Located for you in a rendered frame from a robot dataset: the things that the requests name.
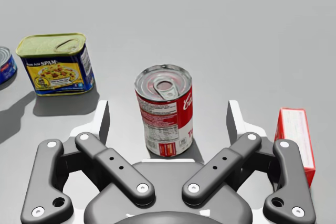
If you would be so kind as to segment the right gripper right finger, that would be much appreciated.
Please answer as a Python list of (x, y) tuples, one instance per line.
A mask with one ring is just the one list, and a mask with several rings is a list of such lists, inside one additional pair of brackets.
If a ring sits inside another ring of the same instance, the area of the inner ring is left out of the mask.
[(268, 175), (274, 186), (263, 206), (273, 223), (315, 223), (310, 189), (298, 145), (287, 139), (271, 142), (265, 131), (246, 123), (239, 103), (230, 100), (226, 125), (230, 147), (219, 151), (182, 187), (182, 199), (191, 206), (202, 204), (222, 184), (237, 190), (256, 170)]

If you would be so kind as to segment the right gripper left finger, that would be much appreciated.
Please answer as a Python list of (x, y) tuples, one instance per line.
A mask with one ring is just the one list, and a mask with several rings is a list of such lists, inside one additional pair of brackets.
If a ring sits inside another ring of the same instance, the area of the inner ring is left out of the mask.
[(93, 120), (74, 128), (69, 139), (42, 141), (35, 154), (21, 223), (63, 223), (74, 213), (63, 188), (72, 172), (82, 170), (99, 190), (114, 183), (135, 205), (155, 200), (154, 185), (117, 151), (106, 147), (110, 126), (109, 105), (98, 102)]

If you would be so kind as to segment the green and blue rectangular can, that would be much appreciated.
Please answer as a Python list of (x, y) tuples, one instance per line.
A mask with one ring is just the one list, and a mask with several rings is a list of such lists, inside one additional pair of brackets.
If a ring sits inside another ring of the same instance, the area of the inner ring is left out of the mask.
[(40, 97), (81, 94), (94, 86), (94, 74), (82, 33), (31, 35), (16, 48)]

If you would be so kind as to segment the blue flat can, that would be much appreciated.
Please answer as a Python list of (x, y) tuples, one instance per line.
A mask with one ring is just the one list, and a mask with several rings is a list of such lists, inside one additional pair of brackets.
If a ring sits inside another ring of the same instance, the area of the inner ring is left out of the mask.
[(17, 71), (17, 66), (11, 51), (0, 46), (0, 85), (11, 79)]

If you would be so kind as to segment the red and white can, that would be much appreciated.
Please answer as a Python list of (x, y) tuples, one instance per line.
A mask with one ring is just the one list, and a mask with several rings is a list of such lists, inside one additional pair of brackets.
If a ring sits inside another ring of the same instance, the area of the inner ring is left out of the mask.
[(164, 64), (144, 69), (134, 88), (146, 147), (161, 157), (180, 155), (193, 143), (192, 77), (182, 67)]

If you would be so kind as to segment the red carton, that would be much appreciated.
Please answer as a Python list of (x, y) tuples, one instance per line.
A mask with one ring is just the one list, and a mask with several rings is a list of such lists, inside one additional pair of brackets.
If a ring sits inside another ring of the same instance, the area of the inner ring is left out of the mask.
[(288, 139), (296, 142), (300, 150), (308, 186), (311, 187), (316, 165), (305, 109), (280, 109), (274, 141), (279, 139)]

